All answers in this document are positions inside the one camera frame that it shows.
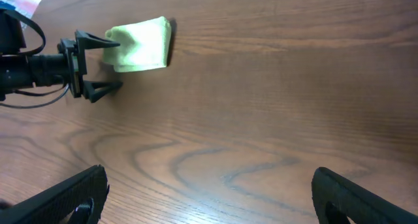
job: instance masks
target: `black cable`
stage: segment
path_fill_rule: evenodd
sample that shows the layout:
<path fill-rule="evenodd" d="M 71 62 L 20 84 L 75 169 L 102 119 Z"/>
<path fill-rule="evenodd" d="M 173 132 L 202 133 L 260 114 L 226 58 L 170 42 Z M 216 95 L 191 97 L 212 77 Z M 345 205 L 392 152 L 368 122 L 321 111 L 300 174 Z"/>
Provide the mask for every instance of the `black cable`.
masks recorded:
<path fill-rule="evenodd" d="M 4 104 L 4 103 L 0 103 L 0 106 L 4 106 L 4 107 L 9 107 L 9 108 L 13 108 L 13 109 L 33 109 L 33 108 L 38 108 L 38 107 L 43 107 L 43 106 L 48 106 L 49 104 L 55 103 L 56 101 L 60 100 L 62 97 L 64 97 L 64 95 L 68 92 L 70 85 L 66 85 L 64 92 L 61 93 L 60 96 L 58 96 L 57 98 L 55 98 L 52 101 L 49 101 L 47 103 L 42 103 L 42 104 L 38 104 L 38 105 L 33 105 L 33 106 L 14 106 L 14 105 L 9 105 L 9 104 Z"/>
<path fill-rule="evenodd" d="M 65 83 L 64 78 L 62 76 L 55 75 L 54 77 L 60 78 L 62 80 L 62 84 L 63 84 L 63 86 L 61 88 L 57 89 L 57 90 L 49 91 L 49 92 L 46 92 L 46 93 L 31 93 L 31 92 L 28 92 L 28 91 L 22 91 L 22 90 L 17 89 L 17 90 L 14 90 L 13 93 L 20 94 L 20 95 L 25 95 L 25 96 L 30 96 L 30 97 L 44 97 L 44 96 L 47 96 L 49 94 L 56 93 L 59 90 L 65 88 L 66 83 Z"/>

